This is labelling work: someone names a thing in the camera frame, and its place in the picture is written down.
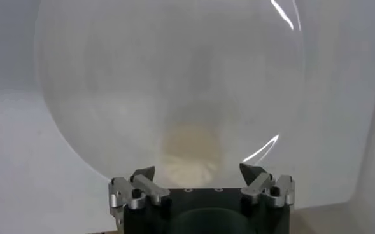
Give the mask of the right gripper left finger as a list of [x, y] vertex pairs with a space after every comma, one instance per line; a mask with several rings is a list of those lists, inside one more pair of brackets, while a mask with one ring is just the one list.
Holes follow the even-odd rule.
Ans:
[[143, 209], [146, 203], [164, 207], [170, 200], [169, 189], [156, 185], [153, 181], [155, 167], [137, 169], [126, 179], [114, 177], [108, 183], [109, 209], [112, 216], [119, 216], [125, 207], [131, 210]]

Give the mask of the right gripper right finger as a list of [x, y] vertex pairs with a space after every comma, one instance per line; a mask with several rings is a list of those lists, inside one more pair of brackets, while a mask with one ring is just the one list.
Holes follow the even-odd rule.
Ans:
[[262, 200], [272, 208], [294, 205], [295, 181], [292, 176], [281, 175], [275, 179], [263, 167], [245, 163], [240, 163], [239, 169], [246, 183], [240, 192], [252, 205]]

